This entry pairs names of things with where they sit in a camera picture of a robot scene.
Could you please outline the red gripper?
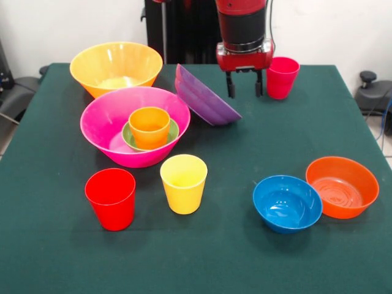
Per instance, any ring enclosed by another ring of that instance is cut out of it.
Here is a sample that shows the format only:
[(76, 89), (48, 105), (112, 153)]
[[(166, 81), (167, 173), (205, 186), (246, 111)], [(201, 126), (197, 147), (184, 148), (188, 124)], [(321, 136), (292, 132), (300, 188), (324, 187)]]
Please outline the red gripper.
[(274, 45), (270, 38), (266, 38), (254, 51), (232, 52), (225, 48), (223, 42), (219, 42), (216, 47), (217, 63), (221, 70), (226, 72), (228, 96), (235, 98), (235, 85), (232, 81), (231, 72), (244, 69), (255, 70), (257, 80), (255, 82), (255, 94), (257, 97), (263, 95), (263, 73), (262, 69), (270, 66), (273, 59)]

